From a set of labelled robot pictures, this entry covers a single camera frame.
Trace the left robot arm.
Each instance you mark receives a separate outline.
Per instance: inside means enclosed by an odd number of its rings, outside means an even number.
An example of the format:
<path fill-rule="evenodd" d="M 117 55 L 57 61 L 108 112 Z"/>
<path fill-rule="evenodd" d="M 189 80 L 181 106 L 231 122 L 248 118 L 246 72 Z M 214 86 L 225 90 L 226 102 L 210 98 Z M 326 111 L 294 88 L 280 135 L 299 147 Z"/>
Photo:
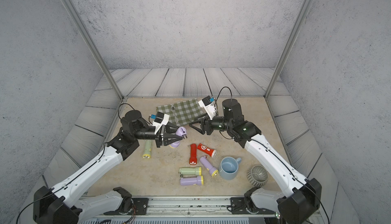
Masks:
<path fill-rule="evenodd" d="M 140 140 L 154 140 L 157 147 L 183 139 L 178 126 L 161 112 L 152 116 L 150 124 L 140 111 L 132 109 L 120 119 L 119 133 L 91 161 L 52 188 L 41 187 L 30 204 L 37 224 L 79 224 L 106 212 L 135 215 L 132 195 L 122 187 L 81 199 L 81 196 L 102 176 L 124 162 L 138 147 Z"/>

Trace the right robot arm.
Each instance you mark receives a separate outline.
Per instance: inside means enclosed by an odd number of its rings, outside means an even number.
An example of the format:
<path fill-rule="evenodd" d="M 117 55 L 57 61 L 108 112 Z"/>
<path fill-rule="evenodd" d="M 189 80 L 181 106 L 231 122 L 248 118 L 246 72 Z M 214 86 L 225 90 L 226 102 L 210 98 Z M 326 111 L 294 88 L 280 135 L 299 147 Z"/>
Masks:
<path fill-rule="evenodd" d="M 244 195 L 244 206 L 250 214 L 267 209 L 280 215 L 287 224 L 305 223 L 319 208 L 322 186 L 315 178 L 309 180 L 291 166 L 267 141 L 261 130 L 245 120 L 240 103 L 229 98 L 222 102 L 223 116 L 218 116 L 216 100 L 210 96 L 198 101 L 205 113 L 189 124 L 201 134 L 226 131 L 231 140 L 251 153 L 271 174 L 280 191 L 269 191 L 253 187 Z"/>

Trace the green flashlight top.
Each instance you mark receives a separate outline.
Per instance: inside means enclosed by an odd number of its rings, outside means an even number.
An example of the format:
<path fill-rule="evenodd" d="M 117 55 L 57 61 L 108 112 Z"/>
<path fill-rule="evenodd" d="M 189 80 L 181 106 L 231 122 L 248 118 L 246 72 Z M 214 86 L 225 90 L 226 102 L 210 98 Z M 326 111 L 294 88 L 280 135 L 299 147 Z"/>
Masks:
<path fill-rule="evenodd" d="M 152 141 L 151 140 L 145 141 L 145 147 L 144 147 L 144 152 L 143 152 L 144 159 L 151 158 L 151 150 L 152 150 Z"/>

